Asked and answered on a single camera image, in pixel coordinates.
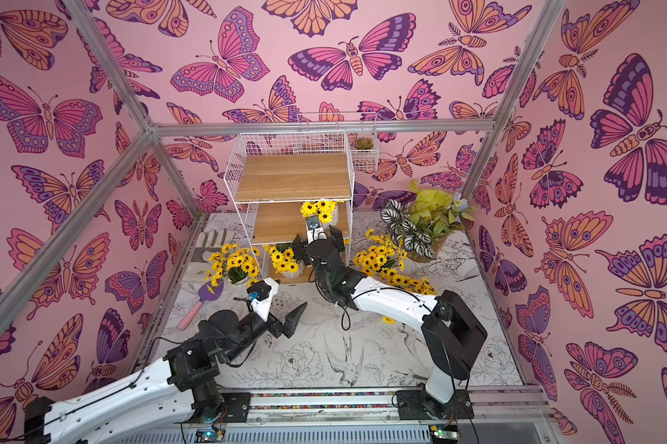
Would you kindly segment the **sunflower pot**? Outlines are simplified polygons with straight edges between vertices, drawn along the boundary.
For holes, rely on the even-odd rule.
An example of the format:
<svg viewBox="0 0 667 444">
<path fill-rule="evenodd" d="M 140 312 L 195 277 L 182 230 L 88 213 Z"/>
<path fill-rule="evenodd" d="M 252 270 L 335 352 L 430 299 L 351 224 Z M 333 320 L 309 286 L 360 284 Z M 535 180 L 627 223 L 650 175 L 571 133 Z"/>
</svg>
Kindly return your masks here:
<svg viewBox="0 0 667 444">
<path fill-rule="evenodd" d="M 332 200 L 307 201 L 301 204 L 300 213 L 303 218 L 316 218 L 322 227 L 328 227 L 339 222 L 339 205 L 342 203 Z"/>
<path fill-rule="evenodd" d="M 222 246 L 219 251 L 209 256 L 209 270 L 206 275 L 211 288 L 220 287 L 220 283 L 232 284 L 255 279 L 259 273 L 259 250 L 255 247 L 241 247 L 235 243 Z"/>
<path fill-rule="evenodd" d="M 380 315 L 420 329 L 437 305 L 437 290 L 426 277 L 376 277 L 380 289 L 373 292 L 374 307 Z"/>
<path fill-rule="evenodd" d="M 296 279 L 304 273 L 304 261 L 294 257 L 294 249 L 290 244 L 268 244 L 265 250 L 270 255 L 274 271 L 279 275 L 286 279 Z"/>
<path fill-rule="evenodd" d="M 374 229 L 368 229 L 365 238 L 370 246 L 354 256 L 354 266 L 369 277 L 390 279 L 401 276 L 407 268 L 407 253 L 402 245 L 395 243 L 390 235 L 377 233 Z"/>
</svg>

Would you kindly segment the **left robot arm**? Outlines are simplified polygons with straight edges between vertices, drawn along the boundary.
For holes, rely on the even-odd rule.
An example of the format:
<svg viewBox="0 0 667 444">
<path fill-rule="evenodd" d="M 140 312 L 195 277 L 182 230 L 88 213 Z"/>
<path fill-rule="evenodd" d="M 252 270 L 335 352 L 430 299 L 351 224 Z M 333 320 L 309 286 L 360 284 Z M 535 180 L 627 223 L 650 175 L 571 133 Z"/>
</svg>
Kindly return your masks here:
<svg viewBox="0 0 667 444">
<path fill-rule="evenodd" d="M 244 364 L 240 355 L 265 333 L 292 337 L 306 308 L 298 305 L 284 320 L 220 310 L 199 323 L 194 337 L 135 375 L 68 401 L 30 403 L 24 441 L 106 443 L 166 423 L 220 421 L 228 411 L 216 381 L 222 366 Z"/>
</svg>

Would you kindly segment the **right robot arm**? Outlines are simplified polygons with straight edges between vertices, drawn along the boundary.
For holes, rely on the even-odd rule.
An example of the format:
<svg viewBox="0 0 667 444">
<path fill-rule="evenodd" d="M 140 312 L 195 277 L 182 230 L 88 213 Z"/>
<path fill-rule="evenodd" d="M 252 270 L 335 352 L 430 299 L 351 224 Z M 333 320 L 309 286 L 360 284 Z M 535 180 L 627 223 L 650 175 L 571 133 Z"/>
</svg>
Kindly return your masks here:
<svg viewBox="0 0 667 444">
<path fill-rule="evenodd" d="M 422 334 L 433 362 L 424 385 L 426 398 L 440 405 L 459 400 L 457 383 L 470 378 L 488 338 L 477 316 L 451 290 L 423 295 L 346 266 L 343 247 L 339 234 L 323 231 L 309 231 L 307 240 L 296 237 L 292 242 L 294 259 L 312 267 L 314 284 L 324 300 L 342 309 L 391 318 Z"/>
</svg>

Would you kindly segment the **purple pink garden trowel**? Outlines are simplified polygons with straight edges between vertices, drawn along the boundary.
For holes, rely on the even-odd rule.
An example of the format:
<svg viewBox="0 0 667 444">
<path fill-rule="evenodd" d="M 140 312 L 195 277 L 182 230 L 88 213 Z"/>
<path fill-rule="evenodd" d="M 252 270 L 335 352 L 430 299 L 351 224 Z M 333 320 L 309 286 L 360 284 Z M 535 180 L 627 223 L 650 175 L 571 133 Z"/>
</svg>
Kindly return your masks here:
<svg viewBox="0 0 667 444">
<path fill-rule="evenodd" d="M 223 279 L 218 279 L 215 285 L 212 284 L 211 280 L 206 281 L 201 287 L 198 288 L 198 291 L 196 292 L 198 299 L 187 312 L 187 314 L 182 317 L 181 321 L 177 325 L 177 328 L 181 331 L 185 331 L 204 305 L 207 303 L 215 302 L 220 298 L 220 296 L 222 296 L 223 289 Z"/>
</svg>

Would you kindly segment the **green striped leafy potted plant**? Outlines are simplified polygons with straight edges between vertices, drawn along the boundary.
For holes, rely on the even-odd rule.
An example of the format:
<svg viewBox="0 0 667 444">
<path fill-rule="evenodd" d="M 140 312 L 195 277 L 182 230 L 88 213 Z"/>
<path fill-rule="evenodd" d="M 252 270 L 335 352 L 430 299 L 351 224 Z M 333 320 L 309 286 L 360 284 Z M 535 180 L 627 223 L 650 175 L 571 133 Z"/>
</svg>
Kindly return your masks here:
<svg viewBox="0 0 667 444">
<path fill-rule="evenodd" d="M 413 179 L 409 185 L 415 199 L 409 203 L 389 200 L 381 209 L 381 220 L 396 246 L 420 263 L 437 259 L 447 238 L 473 225 L 477 210 L 458 192 L 421 188 Z"/>
</svg>

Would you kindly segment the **grey white gardening glove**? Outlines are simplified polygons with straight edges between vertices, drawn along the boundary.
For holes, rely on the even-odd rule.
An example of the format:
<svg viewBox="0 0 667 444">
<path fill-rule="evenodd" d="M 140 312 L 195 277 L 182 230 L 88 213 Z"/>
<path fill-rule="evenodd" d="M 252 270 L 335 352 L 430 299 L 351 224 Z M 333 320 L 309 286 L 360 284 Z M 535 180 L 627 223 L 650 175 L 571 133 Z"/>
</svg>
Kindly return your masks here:
<svg viewBox="0 0 667 444">
<path fill-rule="evenodd" d="M 213 253 L 220 253 L 222 247 L 231 243 L 234 238 L 235 233 L 231 229 L 213 229 L 200 233 L 183 272 L 181 284 L 191 288 L 196 284 L 204 284 L 207 272 L 210 270 L 209 257 Z"/>
</svg>

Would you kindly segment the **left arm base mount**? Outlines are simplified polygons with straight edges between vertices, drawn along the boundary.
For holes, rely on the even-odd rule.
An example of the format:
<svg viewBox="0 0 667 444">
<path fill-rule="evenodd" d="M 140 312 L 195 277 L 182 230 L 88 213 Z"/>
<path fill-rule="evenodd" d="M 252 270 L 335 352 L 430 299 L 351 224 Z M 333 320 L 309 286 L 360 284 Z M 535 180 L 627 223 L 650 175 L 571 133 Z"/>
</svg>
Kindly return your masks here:
<svg viewBox="0 0 667 444">
<path fill-rule="evenodd" d="M 217 394 L 196 394 L 189 424 L 246 423 L 252 394 L 237 391 Z"/>
</svg>

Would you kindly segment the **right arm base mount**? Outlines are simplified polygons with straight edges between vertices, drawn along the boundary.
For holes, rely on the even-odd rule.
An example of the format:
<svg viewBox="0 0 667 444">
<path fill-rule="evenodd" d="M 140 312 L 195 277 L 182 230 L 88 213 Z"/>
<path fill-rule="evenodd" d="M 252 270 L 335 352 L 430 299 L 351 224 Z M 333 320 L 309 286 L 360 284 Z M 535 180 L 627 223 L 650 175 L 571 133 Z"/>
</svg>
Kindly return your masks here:
<svg viewBox="0 0 667 444">
<path fill-rule="evenodd" d="M 440 403 L 421 388 L 398 390 L 392 397 L 401 420 L 473 419 L 472 402 L 467 390 L 457 390 L 447 403 Z"/>
</svg>

